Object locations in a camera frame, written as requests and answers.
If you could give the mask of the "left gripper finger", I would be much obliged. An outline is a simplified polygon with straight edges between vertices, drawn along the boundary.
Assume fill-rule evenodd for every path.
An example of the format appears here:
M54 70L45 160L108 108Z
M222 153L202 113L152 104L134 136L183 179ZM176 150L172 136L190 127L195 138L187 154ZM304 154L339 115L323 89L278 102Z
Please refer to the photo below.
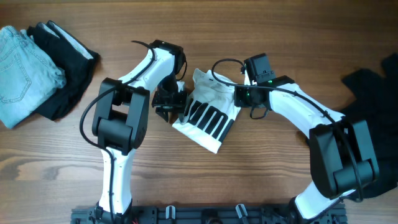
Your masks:
M186 113L187 113L187 106L185 106L184 109L181 109L181 110L178 112L178 120L179 120L181 123L186 123L186 122L187 122L187 115L186 115Z
M162 119L164 119L166 123L169 122L169 112L170 112L169 107L156 107L155 112Z

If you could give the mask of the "white t-shirt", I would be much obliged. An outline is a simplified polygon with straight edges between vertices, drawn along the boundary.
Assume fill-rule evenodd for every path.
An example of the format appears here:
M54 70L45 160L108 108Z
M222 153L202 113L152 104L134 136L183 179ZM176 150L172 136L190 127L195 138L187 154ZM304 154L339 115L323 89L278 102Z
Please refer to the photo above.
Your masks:
M234 86L227 86L214 77L231 82L210 70L195 69L194 90L188 96L183 118L176 120L172 127L216 154L241 109L234 105Z

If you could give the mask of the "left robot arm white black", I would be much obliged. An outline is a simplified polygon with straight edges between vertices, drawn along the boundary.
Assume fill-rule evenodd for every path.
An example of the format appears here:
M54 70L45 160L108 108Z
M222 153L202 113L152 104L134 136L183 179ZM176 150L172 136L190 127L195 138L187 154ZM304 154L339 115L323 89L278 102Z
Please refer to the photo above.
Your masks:
M130 223L131 170L142 144L149 109L165 121L183 116L187 92L177 79L186 62L183 48L162 40L147 45L144 60L118 80L105 78L99 89L92 132L104 162L103 193L95 206L101 223Z

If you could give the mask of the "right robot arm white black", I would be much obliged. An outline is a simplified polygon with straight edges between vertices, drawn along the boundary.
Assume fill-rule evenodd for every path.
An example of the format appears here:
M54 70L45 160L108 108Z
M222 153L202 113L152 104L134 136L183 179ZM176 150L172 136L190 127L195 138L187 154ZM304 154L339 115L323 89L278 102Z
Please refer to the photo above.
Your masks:
M310 223L337 203L379 178L379 166L368 124L350 120L304 93L287 77L261 85L237 85L235 105L267 108L287 118L308 139L312 182L289 203L289 223Z

